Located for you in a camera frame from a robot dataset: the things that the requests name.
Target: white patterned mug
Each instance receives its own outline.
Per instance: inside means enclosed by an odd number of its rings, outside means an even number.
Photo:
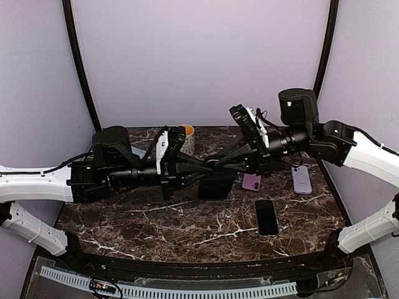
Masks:
[[[189,154],[190,156],[194,155],[195,152],[195,138],[194,132],[195,129],[190,125],[180,125],[186,129],[186,141],[181,147],[181,152],[184,154]]]

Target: purple smartphone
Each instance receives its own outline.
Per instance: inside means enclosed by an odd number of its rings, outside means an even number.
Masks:
[[[261,188],[262,176],[257,176],[256,174],[244,174],[243,179],[243,189],[259,191]]]

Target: black phone screen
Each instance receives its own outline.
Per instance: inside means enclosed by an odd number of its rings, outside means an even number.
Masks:
[[[279,226],[277,223],[276,212],[272,201],[256,201],[256,220],[259,235],[278,235]]]

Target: brown marble surface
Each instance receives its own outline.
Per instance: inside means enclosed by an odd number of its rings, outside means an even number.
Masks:
[[[156,131],[130,129],[132,146],[147,149]],[[238,133],[236,127],[197,128],[196,156],[216,154]],[[320,251],[344,220],[315,160],[305,157],[304,164],[309,195],[293,192],[288,169],[263,178],[259,192],[243,190],[239,175],[224,201],[197,200],[197,184],[168,202],[160,187],[145,187],[93,204],[66,204],[57,228],[77,234],[86,252],[157,262],[240,262]],[[274,202],[277,237],[257,233],[258,199]]]

